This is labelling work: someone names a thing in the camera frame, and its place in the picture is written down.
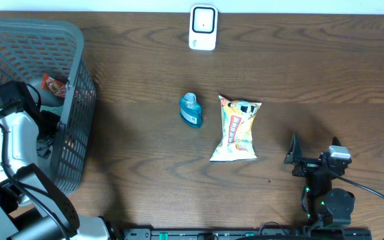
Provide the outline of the orange chocolate bar wrapper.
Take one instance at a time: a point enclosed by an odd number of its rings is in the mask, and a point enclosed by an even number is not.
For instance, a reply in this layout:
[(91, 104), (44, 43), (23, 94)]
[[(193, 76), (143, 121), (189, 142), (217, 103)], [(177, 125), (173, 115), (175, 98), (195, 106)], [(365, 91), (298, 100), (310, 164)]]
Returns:
[(66, 83), (56, 80), (47, 74), (43, 75), (41, 89), (46, 90), (57, 97), (65, 98), (67, 93)]

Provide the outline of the yellow snack chip bag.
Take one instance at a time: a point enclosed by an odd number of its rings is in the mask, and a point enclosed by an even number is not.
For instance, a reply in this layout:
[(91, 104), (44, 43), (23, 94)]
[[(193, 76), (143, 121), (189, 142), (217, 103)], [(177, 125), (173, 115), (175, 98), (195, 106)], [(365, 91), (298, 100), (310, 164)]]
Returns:
[(227, 163), (256, 160), (252, 128), (262, 103), (245, 100), (230, 101), (221, 95), (219, 100), (222, 138), (209, 161)]

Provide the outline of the blue mouthwash bottle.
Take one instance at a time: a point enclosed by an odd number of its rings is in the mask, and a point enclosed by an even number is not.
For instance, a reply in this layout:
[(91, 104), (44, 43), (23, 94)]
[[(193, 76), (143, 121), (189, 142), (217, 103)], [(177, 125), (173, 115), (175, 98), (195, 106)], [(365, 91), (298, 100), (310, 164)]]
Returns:
[(190, 127), (200, 128), (203, 124), (202, 107), (194, 93), (186, 93), (179, 101), (179, 115)]

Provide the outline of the teal wet wipes pack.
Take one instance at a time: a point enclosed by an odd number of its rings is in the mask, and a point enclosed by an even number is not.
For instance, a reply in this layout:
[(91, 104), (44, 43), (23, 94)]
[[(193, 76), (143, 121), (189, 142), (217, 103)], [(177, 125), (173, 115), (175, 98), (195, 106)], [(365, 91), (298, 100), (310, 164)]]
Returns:
[(58, 116), (61, 116), (62, 111), (63, 111), (63, 107), (62, 106), (60, 106), (60, 107), (48, 107), (47, 110), (58, 115)]

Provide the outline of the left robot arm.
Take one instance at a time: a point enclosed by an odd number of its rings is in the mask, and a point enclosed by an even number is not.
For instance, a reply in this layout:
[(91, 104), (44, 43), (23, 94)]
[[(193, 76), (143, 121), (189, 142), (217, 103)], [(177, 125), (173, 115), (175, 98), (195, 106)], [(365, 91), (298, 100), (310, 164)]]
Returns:
[(42, 140), (52, 140), (58, 116), (41, 112), (28, 83), (0, 85), (0, 239), (115, 239), (102, 217), (79, 215), (39, 168)]

